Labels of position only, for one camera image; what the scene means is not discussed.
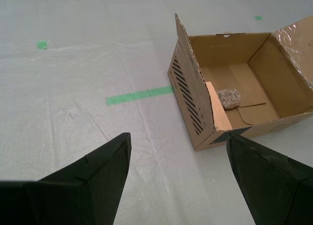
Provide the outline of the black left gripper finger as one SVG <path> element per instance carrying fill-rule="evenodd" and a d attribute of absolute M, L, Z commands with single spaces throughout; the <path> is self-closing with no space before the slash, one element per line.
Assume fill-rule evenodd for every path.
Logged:
<path fill-rule="evenodd" d="M 313 223 L 313 169 L 241 135 L 229 134 L 234 177 L 257 225 Z"/>
<path fill-rule="evenodd" d="M 126 183 L 131 135 L 106 144 L 38 181 L 0 183 L 3 225 L 111 225 Z"/>

